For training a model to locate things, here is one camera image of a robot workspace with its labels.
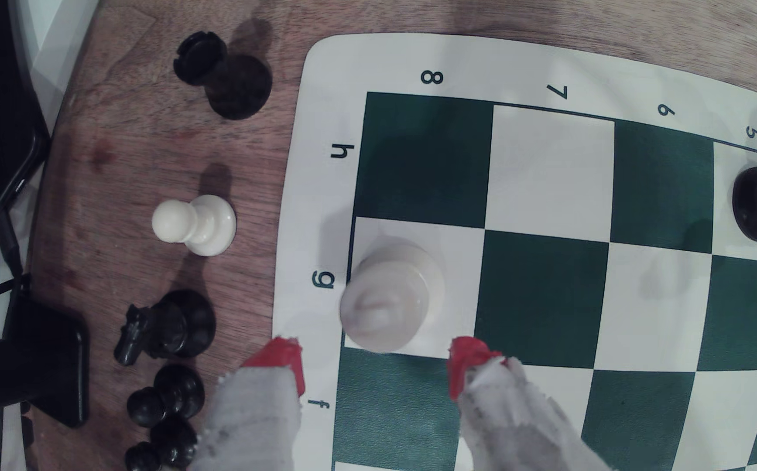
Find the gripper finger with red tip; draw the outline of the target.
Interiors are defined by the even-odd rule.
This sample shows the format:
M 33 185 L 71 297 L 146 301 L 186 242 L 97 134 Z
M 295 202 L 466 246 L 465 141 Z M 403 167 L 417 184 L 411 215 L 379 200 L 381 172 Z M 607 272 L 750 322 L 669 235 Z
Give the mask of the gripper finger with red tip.
M 460 336 L 449 347 L 448 376 L 475 470 L 610 470 L 519 359 Z
M 297 338 L 272 338 L 220 377 L 190 470 L 294 470 L 305 393 Z

